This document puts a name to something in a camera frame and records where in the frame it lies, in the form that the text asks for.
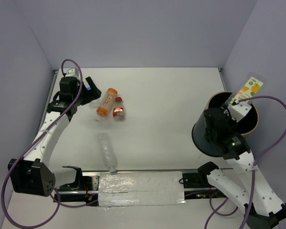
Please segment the orange drink bottle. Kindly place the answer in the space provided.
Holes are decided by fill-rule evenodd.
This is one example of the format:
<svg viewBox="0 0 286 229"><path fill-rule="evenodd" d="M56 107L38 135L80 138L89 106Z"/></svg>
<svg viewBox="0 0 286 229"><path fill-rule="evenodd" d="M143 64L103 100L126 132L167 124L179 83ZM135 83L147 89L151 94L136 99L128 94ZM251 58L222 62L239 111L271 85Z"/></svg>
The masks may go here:
<svg viewBox="0 0 286 229"><path fill-rule="evenodd" d="M110 110L112 109L115 103L117 94L118 92L113 88L109 88L107 90L105 96L103 97L100 105L96 110L97 115L101 117L106 117L109 114Z"/></svg>

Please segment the clear crushed plastic bottle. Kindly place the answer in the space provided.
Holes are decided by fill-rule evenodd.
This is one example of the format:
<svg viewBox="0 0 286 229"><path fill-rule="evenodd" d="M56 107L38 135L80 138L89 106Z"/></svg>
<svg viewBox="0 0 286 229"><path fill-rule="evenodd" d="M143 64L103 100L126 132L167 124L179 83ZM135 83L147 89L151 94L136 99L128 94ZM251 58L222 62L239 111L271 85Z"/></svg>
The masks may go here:
<svg viewBox="0 0 286 229"><path fill-rule="evenodd" d="M117 158L113 151L111 140L107 133L97 135L98 145L102 155L103 164L110 174L116 174Z"/></svg>

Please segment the green orange label bottle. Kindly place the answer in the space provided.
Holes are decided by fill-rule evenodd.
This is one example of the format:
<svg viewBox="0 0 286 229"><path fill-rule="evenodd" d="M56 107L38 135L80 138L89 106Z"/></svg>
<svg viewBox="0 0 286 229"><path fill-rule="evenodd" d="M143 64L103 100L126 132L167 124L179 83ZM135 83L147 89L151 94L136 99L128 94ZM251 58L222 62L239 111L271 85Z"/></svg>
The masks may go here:
<svg viewBox="0 0 286 229"><path fill-rule="evenodd" d="M236 104L242 99L253 98L265 88L266 84L267 80L264 77L250 73L226 102L228 104Z"/></svg>

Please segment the blue label water bottle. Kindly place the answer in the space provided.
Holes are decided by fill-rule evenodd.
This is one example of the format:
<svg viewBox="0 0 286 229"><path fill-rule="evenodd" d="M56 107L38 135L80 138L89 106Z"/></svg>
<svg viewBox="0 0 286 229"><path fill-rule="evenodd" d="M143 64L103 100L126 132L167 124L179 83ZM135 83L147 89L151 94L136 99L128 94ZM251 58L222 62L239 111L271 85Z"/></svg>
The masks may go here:
<svg viewBox="0 0 286 229"><path fill-rule="evenodd" d="M99 92L95 88L88 87L88 92L91 94L92 100L88 103L91 109L95 109L99 104Z"/></svg>

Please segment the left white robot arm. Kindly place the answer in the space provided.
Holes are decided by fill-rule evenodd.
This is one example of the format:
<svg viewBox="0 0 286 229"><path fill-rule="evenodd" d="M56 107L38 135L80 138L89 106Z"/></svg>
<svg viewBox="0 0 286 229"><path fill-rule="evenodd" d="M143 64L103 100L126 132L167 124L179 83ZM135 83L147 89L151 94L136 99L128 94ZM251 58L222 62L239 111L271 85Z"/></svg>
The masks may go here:
<svg viewBox="0 0 286 229"><path fill-rule="evenodd" d="M68 185L73 190L84 184L82 169L63 166L56 171L48 168L52 152L63 131L71 122L80 105L86 105L101 97L91 77L87 77L88 87L75 76L62 77L59 91L47 106L44 123L39 130L37 143L21 157L19 162L11 159L8 164L10 178L15 192L49 196L55 188Z"/></svg>

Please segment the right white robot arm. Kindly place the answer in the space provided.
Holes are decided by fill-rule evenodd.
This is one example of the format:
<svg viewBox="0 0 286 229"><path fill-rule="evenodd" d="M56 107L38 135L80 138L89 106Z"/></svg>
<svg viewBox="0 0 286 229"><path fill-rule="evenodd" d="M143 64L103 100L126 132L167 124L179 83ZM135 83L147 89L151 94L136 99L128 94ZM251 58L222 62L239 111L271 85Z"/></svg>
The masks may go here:
<svg viewBox="0 0 286 229"><path fill-rule="evenodd" d="M207 142L232 167L243 186L226 178L213 162L199 168L199 184L216 187L241 210L244 219L240 228L244 225L251 229L274 228L286 219L286 203L276 195L255 164L245 138L234 131L232 118L222 109L206 109L203 117Z"/></svg>

